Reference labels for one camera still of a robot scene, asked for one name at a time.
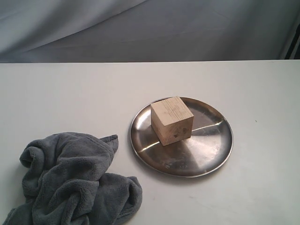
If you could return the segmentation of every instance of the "round metal tray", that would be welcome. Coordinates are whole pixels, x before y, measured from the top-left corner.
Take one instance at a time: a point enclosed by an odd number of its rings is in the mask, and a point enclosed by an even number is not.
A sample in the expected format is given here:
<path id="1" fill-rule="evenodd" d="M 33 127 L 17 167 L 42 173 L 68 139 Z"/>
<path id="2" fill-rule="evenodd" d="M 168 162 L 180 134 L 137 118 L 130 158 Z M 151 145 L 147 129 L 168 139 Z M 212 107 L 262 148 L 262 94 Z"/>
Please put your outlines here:
<path id="1" fill-rule="evenodd" d="M 203 176 L 220 168 L 229 158 L 233 134 L 216 109 L 195 99 L 181 99 L 194 115 L 190 138 L 162 146 L 151 127 L 149 104 L 131 124 L 131 144 L 137 156 L 157 171 L 187 178 Z"/>

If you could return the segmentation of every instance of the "plate rim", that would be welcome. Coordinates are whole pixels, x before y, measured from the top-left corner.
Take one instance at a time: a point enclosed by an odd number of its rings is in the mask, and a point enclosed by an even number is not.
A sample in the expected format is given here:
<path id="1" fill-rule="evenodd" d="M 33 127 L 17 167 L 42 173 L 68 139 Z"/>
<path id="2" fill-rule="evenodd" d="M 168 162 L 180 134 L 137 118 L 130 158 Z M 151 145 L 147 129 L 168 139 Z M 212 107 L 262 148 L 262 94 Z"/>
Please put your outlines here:
<path id="1" fill-rule="evenodd" d="M 155 103 L 155 102 L 158 102 L 158 101 L 162 101 L 162 100 L 165 100 L 165 99 L 168 99 L 168 98 L 171 98 L 171 97 L 164 97 L 164 98 L 161 98 L 161 99 L 152 101 L 151 103 L 148 103 L 148 104 L 147 104 L 146 106 L 144 106 L 144 107 L 143 107 L 143 108 L 135 115 L 135 117 L 132 119 L 131 125 L 130 125 L 130 127 L 129 127 L 129 134 L 128 134 L 128 135 L 129 135 L 129 138 L 130 138 L 130 143 L 131 143 L 132 150 L 133 150 L 133 152 L 135 153 L 135 155 L 138 156 L 139 159 L 140 159 L 145 165 L 147 165 L 149 168 L 151 168 L 151 169 L 153 169 L 153 170 L 155 170 L 155 171 L 158 171 L 158 172 L 160 172 L 160 173 L 162 173 L 162 174 L 166 174 L 166 175 L 168 175 L 168 176 L 172 176 L 172 177 L 196 178 L 196 177 L 202 177 L 202 176 L 205 176 L 205 175 L 207 175 L 207 174 L 210 174 L 210 173 L 212 173 L 212 172 L 218 170 L 220 167 L 222 167 L 222 166 L 227 162 L 228 158 L 230 157 L 230 155 L 231 155 L 231 153 L 232 153 L 232 150 L 233 150 L 233 143 L 234 143 L 233 131 L 232 131 L 231 126 L 230 126 L 229 122 L 227 121 L 227 119 L 224 117 L 224 115 L 223 115 L 222 113 L 220 113 L 217 109 L 215 109 L 215 107 L 213 107 L 213 106 L 211 106 L 211 105 L 209 105 L 209 104 L 207 104 L 207 103 L 205 103 L 205 102 L 203 102 L 203 101 L 200 101 L 200 100 L 197 100 L 197 99 L 194 99 L 194 98 L 190 98 L 190 97 L 180 97 L 180 98 L 188 98 L 188 99 L 191 99 L 191 100 L 196 100 L 196 101 L 202 102 L 202 103 L 204 103 L 204 104 L 206 104 L 206 105 L 212 107 L 212 108 L 213 108 L 214 110 L 216 110 L 220 115 L 222 115 L 224 121 L 227 123 L 227 125 L 228 125 L 228 127 L 229 127 L 229 130 L 230 130 L 232 143 L 231 143 L 231 146 L 230 146 L 229 153 L 228 153 L 227 157 L 224 159 L 224 161 L 223 161 L 220 165 L 218 165 L 216 168 L 214 168 L 214 169 L 212 169 L 212 170 L 210 170 L 210 171 L 208 171 L 208 172 L 205 172 L 205 173 L 202 173 L 202 174 L 199 174 L 199 175 L 193 175 L 193 176 L 180 176 L 180 175 L 174 175 L 174 174 L 169 174 L 169 173 L 166 173 L 166 172 L 162 172 L 162 171 L 160 171 L 160 170 L 158 170 L 158 169 L 152 167 L 152 166 L 149 165 L 148 163 L 146 163 L 146 162 L 139 156 L 139 154 L 137 153 L 137 151 L 136 151 L 136 149 L 135 149 L 135 147 L 134 147 L 134 145 L 133 145 L 133 143 L 132 143 L 131 130 L 132 130 L 133 123 L 134 123 L 135 119 L 137 118 L 137 116 L 140 114 L 140 112 L 143 111 L 146 107 L 148 107 L 148 106 L 151 105 L 152 103 Z"/>

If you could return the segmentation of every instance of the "wooden block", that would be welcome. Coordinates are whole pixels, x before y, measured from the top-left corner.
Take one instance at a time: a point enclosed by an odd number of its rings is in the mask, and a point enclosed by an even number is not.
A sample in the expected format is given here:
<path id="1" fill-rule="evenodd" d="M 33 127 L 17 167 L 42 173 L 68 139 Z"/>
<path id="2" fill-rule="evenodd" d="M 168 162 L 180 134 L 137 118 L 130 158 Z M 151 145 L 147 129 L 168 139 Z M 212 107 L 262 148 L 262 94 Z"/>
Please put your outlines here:
<path id="1" fill-rule="evenodd" d="M 191 137 L 193 120 L 180 97 L 151 104 L 151 125 L 163 146 Z"/>

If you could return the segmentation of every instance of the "gray microfiber cloth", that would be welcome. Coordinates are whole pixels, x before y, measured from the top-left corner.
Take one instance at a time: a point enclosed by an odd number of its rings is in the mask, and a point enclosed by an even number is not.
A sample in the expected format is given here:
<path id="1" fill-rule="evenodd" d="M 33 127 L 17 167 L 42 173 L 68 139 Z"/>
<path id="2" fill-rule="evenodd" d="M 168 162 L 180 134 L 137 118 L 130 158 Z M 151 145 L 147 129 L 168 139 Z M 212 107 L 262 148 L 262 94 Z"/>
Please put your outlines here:
<path id="1" fill-rule="evenodd" d="M 61 133 L 32 141 L 20 157 L 26 203 L 4 225 L 118 225 L 140 208 L 136 177 L 105 173 L 118 136 Z"/>

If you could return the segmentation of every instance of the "white surface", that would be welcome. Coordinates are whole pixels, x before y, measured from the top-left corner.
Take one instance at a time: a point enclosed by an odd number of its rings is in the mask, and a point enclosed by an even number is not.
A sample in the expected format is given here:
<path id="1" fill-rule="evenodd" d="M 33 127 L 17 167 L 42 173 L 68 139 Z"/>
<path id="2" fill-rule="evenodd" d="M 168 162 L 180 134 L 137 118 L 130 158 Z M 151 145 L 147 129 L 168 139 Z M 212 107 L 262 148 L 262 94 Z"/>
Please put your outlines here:
<path id="1" fill-rule="evenodd" d="M 24 201 L 30 141 L 57 132 L 118 134 L 109 169 L 137 176 L 133 225 L 300 224 L 300 61 L 0 65 L 0 222 Z M 149 102 L 199 99 L 230 123 L 228 162 L 198 179 L 168 177 L 133 155 L 128 127 Z"/>

